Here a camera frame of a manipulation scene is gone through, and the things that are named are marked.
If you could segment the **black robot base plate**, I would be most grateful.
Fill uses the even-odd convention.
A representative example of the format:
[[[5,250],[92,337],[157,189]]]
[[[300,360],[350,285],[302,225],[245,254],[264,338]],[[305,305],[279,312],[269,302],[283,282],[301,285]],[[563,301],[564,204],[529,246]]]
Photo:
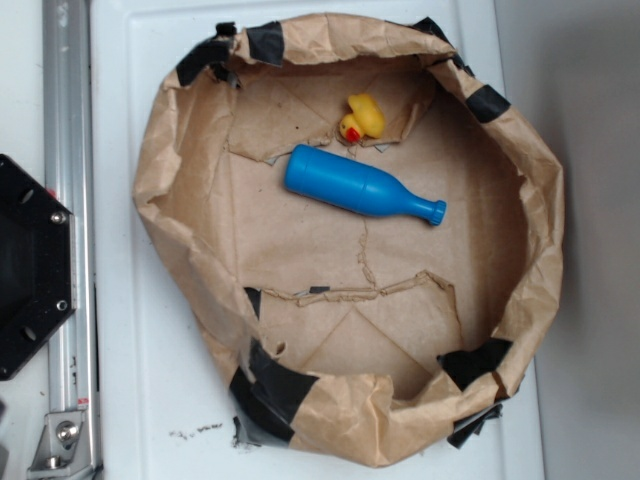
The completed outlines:
[[[1,156],[1,379],[8,381],[74,312],[72,220],[46,188]]]

